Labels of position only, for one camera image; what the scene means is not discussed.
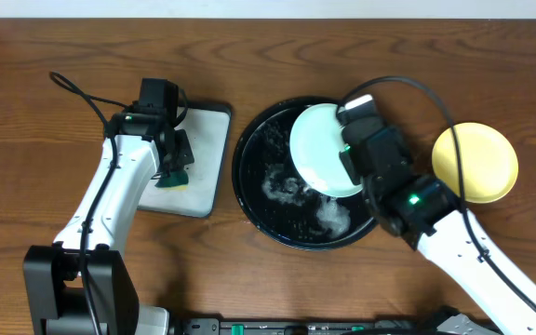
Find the small mint green plate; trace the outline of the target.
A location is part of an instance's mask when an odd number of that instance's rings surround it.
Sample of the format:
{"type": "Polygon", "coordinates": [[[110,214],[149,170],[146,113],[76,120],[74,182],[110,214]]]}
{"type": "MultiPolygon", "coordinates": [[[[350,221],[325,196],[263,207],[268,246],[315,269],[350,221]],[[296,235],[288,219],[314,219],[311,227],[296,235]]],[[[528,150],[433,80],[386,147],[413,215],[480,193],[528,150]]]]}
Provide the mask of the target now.
{"type": "Polygon", "coordinates": [[[302,179],[314,190],[331,197],[358,194],[339,153],[345,149],[342,126],[336,118],[335,103],[319,103],[306,108],[290,131],[292,162],[302,179]]]}

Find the green and yellow sponge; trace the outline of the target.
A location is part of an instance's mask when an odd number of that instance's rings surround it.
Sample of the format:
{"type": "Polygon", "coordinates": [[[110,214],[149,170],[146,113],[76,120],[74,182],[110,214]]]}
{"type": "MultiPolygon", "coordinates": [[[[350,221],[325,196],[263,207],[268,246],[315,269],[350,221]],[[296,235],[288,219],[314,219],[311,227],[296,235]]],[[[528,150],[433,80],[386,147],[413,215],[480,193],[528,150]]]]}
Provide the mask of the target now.
{"type": "Polygon", "coordinates": [[[159,189],[169,189],[185,186],[189,183],[189,177],[185,170],[159,172],[152,177],[155,187],[159,189]]]}

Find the yellow plate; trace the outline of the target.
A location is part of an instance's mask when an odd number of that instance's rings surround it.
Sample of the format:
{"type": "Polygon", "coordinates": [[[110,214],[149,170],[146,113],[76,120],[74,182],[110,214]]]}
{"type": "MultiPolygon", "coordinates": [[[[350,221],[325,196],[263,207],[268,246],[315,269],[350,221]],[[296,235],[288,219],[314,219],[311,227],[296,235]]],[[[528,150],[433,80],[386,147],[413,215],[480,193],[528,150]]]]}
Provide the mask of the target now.
{"type": "Polygon", "coordinates": [[[448,128],[435,141],[433,171],[455,194],[460,192],[458,166],[462,166],[469,203],[487,204],[503,198],[518,176],[516,151],[510,141],[495,128],[475,122],[448,128]],[[452,131],[458,135],[458,146],[452,131]]]}

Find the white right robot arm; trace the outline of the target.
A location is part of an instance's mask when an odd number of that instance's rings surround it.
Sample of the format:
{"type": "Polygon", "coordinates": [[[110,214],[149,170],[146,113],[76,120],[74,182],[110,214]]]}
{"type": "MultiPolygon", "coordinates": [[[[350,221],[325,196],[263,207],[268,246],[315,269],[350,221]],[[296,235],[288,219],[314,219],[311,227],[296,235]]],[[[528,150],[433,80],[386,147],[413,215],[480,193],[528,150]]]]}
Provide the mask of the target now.
{"type": "Polygon", "coordinates": [[[399,131],[376,114],[341,119],[341,160],[362,181],[370,213],[449,275],[504,334],[536,334],[536,284],[492,241],[467,207],[483,187],[510,189],[508,141],[474,123],[436,140],[433,175],[418,175],[399,131]]]}

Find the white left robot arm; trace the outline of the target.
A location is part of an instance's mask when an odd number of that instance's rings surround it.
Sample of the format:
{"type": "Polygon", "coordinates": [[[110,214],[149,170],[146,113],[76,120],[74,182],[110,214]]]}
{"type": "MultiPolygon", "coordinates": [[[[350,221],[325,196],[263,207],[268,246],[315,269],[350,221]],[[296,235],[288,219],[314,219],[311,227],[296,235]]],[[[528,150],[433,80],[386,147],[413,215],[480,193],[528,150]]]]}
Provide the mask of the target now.
{"type": "Polygon", "coordinates": [[[123,260],[146,185],[194,156],[185,130],[163,115],[115,114],[100,164],[74,217],[22,264],[36,334],[167,334],[169,313],[142,305],[123,260]]]}

